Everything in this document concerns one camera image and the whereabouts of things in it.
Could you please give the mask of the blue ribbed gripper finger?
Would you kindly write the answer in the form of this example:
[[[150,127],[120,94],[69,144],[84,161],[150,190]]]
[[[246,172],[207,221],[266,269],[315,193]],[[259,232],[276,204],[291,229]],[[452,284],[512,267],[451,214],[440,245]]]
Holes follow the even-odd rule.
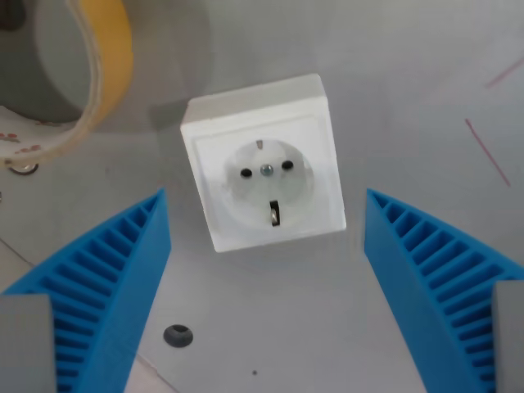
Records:
[[[170,251],[167,200],[159,190],[4,291],[51,301],[57,391],[124,391]]]
[[[369,189],[364,253],[428,392],[495,392],[492,293],[523,268],[445,222]]]

